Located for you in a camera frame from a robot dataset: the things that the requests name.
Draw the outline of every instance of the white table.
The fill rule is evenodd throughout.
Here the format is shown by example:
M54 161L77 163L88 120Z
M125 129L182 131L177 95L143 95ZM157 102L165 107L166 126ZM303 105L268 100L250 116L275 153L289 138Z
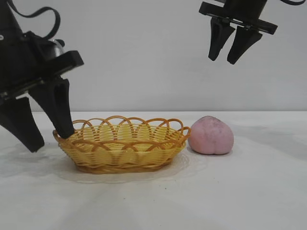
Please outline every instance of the white table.
M58 148L44 113L46 145L30 153L0 129L1 230L305 230L306 112L76 112L73 119L204 115L226 122L233 151L203 156L189 148L161 171L91 175Z

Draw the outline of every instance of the wicker basket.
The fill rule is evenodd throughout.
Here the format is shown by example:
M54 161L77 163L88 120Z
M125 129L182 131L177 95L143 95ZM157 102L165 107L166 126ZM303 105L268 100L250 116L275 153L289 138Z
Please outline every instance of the wicker basket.
M118 124L111 123L118 119ZM171 128L172 122L180 129ZM53 135L80 171L95 174L156 171L185 148L190 135L190 128L178 119L111 116L73 123L82 127L70 138L62 139L56 131Z

